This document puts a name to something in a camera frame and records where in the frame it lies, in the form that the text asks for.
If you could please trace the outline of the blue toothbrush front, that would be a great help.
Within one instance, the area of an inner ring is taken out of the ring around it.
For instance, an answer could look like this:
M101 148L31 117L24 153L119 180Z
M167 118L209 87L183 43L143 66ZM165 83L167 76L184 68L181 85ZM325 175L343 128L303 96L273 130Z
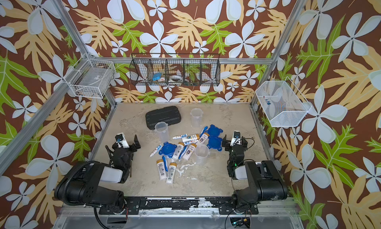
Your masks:
M165 172L168 172L168 163L167 163L166 156L163 155L162 160L163 160L163 164L164 164L164 170L165 170Z

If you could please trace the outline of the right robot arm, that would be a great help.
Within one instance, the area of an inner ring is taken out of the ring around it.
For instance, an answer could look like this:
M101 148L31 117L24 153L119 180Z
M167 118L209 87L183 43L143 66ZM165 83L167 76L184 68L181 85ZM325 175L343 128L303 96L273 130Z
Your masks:
M287 187L273 161L255 162L252 159L245 159L245 152L249 148L244 137L234 137L232 140L224 137L222 147L229 152L227 161L229 177L232 180L238 180L236 170L243 167L243 172L246 174L245 179L248 182L248 187L233 190L231 207L234 211L237 213L250 211L257 214L260 202L287 199Z

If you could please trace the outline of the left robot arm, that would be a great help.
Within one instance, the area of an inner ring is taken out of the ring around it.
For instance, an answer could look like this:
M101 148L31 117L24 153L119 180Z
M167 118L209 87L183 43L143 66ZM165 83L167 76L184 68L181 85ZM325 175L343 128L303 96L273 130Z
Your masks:
M138 136L129 145L123 133L115 136L111 148L105 146L109 163L98 161L78 162L61 180L54 190L54 197L66 205L86 205L103 208L109 213L121 213L126 207L124 194L99 185L99 182L120 183L132 175L134 153L141 148Z

